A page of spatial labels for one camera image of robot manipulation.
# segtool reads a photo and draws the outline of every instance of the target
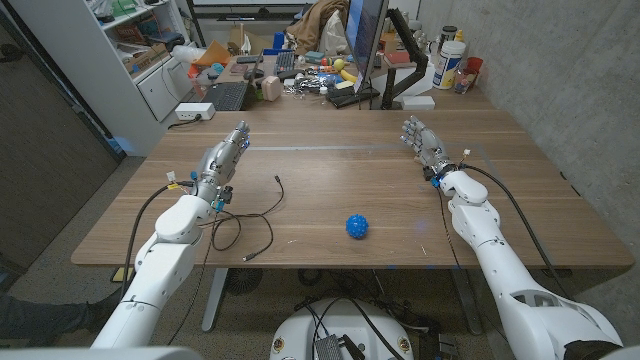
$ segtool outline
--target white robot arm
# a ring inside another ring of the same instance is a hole
[[[222,188],[249,147],[249,126],[241,121],[227,138],[207,151],[195,195],[183,195],[156,221],[156,231],[135,260],[136,277],[96,338],[92,348],[145,346],[169,297],[187,278],[195,262],[206,220],[231,200],[231,187]]]
[[[452,197],[448,208],[453,227],[478,257],[516,358],[567,359],[568,349],[622,346],[598,310],[558,296],[533,280],[500,231],[500,217],[487,200],[487,189],[449,160],[433,131],[414,116],[402,129],[406,136],[401,138],[415,150],[425,175]]]

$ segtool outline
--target person's leg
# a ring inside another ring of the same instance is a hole
[[[0,295],[0,339],[48,339],[86,328],[93,320],[88,304],[37,304]]]

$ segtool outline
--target cable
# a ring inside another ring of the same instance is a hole
[[[305,305],[305,308],[307,308],[307,310],[309,310],[309,312],[311,313],[311,316],[313,317],[313,323],[315,325],[317,325],[316,319],[320,320],[320,317],[318,316],[318,313],[315,312],[315,310],[313,310],[313,308],[309,305]],[[320,324],[322,325],[322,328],[324,329],[324,333],[326,336],[329,336],[329,331],[327,330],[327,328],[324,326],[324,324],[322,322],[320,322]]]
[[[273,244],[273,239],[274,239],[273,228],[271,227],[271,223],[269,222],[269,220],[267,220],[265,215],[267,215],[268,213],[273,211],[282,202],[282,199],[284,199],[284,187],[282,186],[282,182],[280,180],[280,177],[278,177],[278,175],[276,175],[274,178],[278,182],[278,185],[280,185],[280,190],[281,190],[280,199],[278,199],[278,201],[272,207],[270,207],[268,210],[266,210],[266,211],[264,211],[264,212],[262,212],[260,214],[241,214],[241,215],[235,215],[235,214],[232,214],[232,213],[230,213],[228,211],[221,211],[221,212],[229,215],[229,217],[226,217],[226,218],[223,218],[223,219],[220,219],[220,220],[214,220],[212,222],[207,222],[207,223],[204,223],[204,224],[200,224],[200,227],[207,227],[208,225],[213,225],[213,228],[211,229],[211,243],[212,243],[213,248],[215,250],[217,250],[217,251],[229,250],[231,247],[233,247],[233,245],[236,244],[236,242],[240,238],[240,233],[242,232],[242,225],[241,225],[241,222],[240,222],[240,218],[256,218],[256,217],[262,218],[262,220],[264,220],[264,222],[267,224],[267,227],[269,228],[269,234],[270,234],[269,243],[265,247],[263,247],[262,249],[243,257],[242,260],[243,261],[249,261],[249,260],[255,258],[256,256],[262,254],[267,249],[269,249],[269,247],[271,247],[271,245]],[[236,233],[236,236],[233,239],[233,241],[231,242],[231,244],[220,248],[215,244],[215,235],[218,232],[218,229],[220,228],[220,226],[223,223],[225,223],[225,222],[227,222],[227,221],[229,221],[231,219],[236,220],[236,222],[238,223],[238,232]]]
[[[178,126],[182,126],[182,125],[187,125],[187,124],[193,124],[194,122],[198,122],[200,121],[200,119],[202,119],[202,115],[200,114],[196,114],[196,117],[189,120],[189,121],[185,121],[183,123],[175,123],[175,124],[171,124],[169,125],[168,129],[172,129],[174,127],[178,127]]]
[[[177,184],[178,185],[184,185],[184,186],[193,185],[191,181],[180,181]],[[133,252],[133,242],[136,239],[136,232],[138,232],[138,225],[140,224],[140,219],[142,218],[142,214],[144,213],[144,211],[147,208],[147,206],[149,206],[151,201],[153,201],[153,199],[158,197],[158,195],[160,195],[165,190],[167,190],[170,185],[173,185],[173,183],[169,184],[169,185],[165,185],[165,186],[161,187],[160,189],[156,190],[156,192],[154,192],[153,195],[151,195],[147,199],[147,201],[144,202],[144,204],[142,205],[140,210],[138,210],[138,215],[136,216],[136,221],[133,223],[133,229],[131,230],[131,237],[129,238],[129,246],[127,247],[127,255],[126,255],[126,258],[125,258],[126,260],[124,262],[124,276],[122,278],[122,287],[120,289],[120,299],[121,300],[124,298],[124,294],[127,291],[127,287],[129,286],[128,285],[129,281],[127,281],[127,278],[129,276],[129,266],[130,266],[130,262],[131,262],[131,253]]]
[[[178,333],[180,332],[180,329],[182,329],[182,326],[187,321],[187,317],[189,317],[189,314],[191,313],[191,309],[193,308],[193,304],[196,302],[196,297],[198,296],[198,291],[200,290],[200,284],[202,283],[202,277],[204,275],[205,266],[207,265],[207,258],[209,257],[209,251],[210,250],[211,250],[211,243],[209,243],[209,245],[207,245],[207,253],[204,255],[204,261],[202,262],[202,271],[200,271],[200,279],[198,279],[198,285],[196,285],[196,291],[193,294],[193,297],[191,298],[191,303],[189,304],[189,308],[187,308],[187,313],[184,314],[184,317],[182,318],[182,321],[180,321],[180,325],[176,329],[176,332],[173,333],[173,336],[171,336],[171,339],[169,339],[169,342],[167,343],[167,346],[170,346],[171,343],[173,342],[173,340],[175,340],[176,336],[178,336]]]
[[[360,305],[353,299],[351,298],[345,298],[345,297],[339,297],[339,298],[335,298],[328,306],[326,309],[324,309],[324,311],[322,312],[322,315],[320,316],[319,323],[316,324],[316,329],[313,332],[313,341],[312,341],[312,345],[311,345],[311,359],[315,359],[315,339],[316,336],[318,335],[318,328],[320,327],[320,323],[322,323],[322,319],[324,319],[324,316],[327,314],[327,311],[329,311],[329,309],[333,306],[333,304],[335,304],[338,300],[349,300],[351,301],[351,303],[356,307],[356,309],[358,309],[358,311],[360,311],[360,314],[362,314],[362,317],[364,318],[364,320],[367,322],[367,324],[369,324],[369,327],[371,328],[371,330],[373,330],[373,332],[376,334],[376,336],[378,336],[378,339],[380,339],[380,341],[382,341],[382,344],[384,344],[384,346],[387,348],[387,350],[389,350],[389,352],[391,352],[391,354],[393,354],[393,356],[396,357],[396,359],[398,360],[403,360],[403,357],[396,351],[396,349],[394,349],[391,344],[389,344],[389,342],[387,341],[387,339],[384,338],[384,336],[382,336],[382,334],[380,333],[380,330],[378,330],[378,328],[373,324],[373,322],[371,322],[371,319],[369,319],[369,316],[367,316],[367,314],[364,312],[364,310],[362,310],[362,308],[360,307]]]
[[[442,202],[442,194],[440,194],[440,189],[435,188],[438,192],[438,197],[440,198],[440,211],[442,212],[442,223],[444,224],[444,232],[447,233],[447,240],[449,240],[449,246],[451,247],[451,252],[453,253],[453,258],[456,261],[456,265],[458,269],[462,269],[460,267],[460,263],[458,262],[458,256],[456,256],[456,251],[453,249],[453,243],[451,242],[451,235],[449,234],[449,228],[447,227],[447,219],[444,217],[444,203]]]
[[[488,172],[486,172],[486,171],[484,171],[484,170],[482,170],[480,168],[477,168],[477,167],[471,166],[471,165],[467,165],[467,164],[462,164],[460,166],[460,168],[461,169],[467,168],[467,169],[475,170],[475,171],[481,173],[482,175],[484,175],[484,176],[488,177],[489,179],[493,180],[493,182],[495,182],[498,186],[500,186],[500,188],[505,192],[505,194],[507,194],[507,197],[509,198],[509,200],[511,200],[511,203],[516,208],[516,211],[518,212],[518,215],[520,215],[520,219],[522,219],[522,222],[524,223],[524,226],[527,228],[527,232],[529,233],[529,236],[531,236],[531,240],[533,240],[533,244],[536,246],[536,249],[538,249],[538,253],[540,253],[540,256],[542,257],[542,260],[544,260],[544,263],[549,268],[549,271],[551,272],[551,275],[553,275],[553,279],[556,281],[556,283],[560,287],[560,290],[562,291],[564,296],[567,299],[571,300],[571,301],[575,301],[573,299],[573,297],[571,295],[569,295],[569,292],[564,288],[564,286],[562,286],[562,283],[560,282],[560,277],[558,276],[558,273],[556,272],[555,267],[551,264],[551,261],[549,261],[549,258],[547,257],[547,254],[542,249],[542,246],[540,245],[540,242],[538,241],[538,238],[536,237],[536,234],[533,233],[533,229],[531,228],[531,225],[529,225],[529,221],[527,221],[527,218],[524,216],[524,213],[522,212],[522,209],[520,209],[520,206],[518,205],[518,202],[513,197],[513,195],[509,191],[509,189],[507,189],[507,187],[504,186],[504,184],[502,184],[493,175],[489,174]]]

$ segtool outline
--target gray wall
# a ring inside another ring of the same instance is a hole
[[[430,39],[463,29],[479,86],[640,258],[640,2],[423,0]],[[640,269],[578,298],[640,343]]]

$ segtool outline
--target white bottle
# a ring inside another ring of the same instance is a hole
[[[320,96],[322,96],[322,105],[326,105],[328,103],[327,101],[327,93],[329,92],[329,89],[327,89],[326,86],[321,86],[320,87]]]
[[[440,52],[440,59],[436,65],[436,73],[433,75],[433,87],[437,89],[450,89],[460,65],[462,54],[467,45],[459,41],[445,41]]]

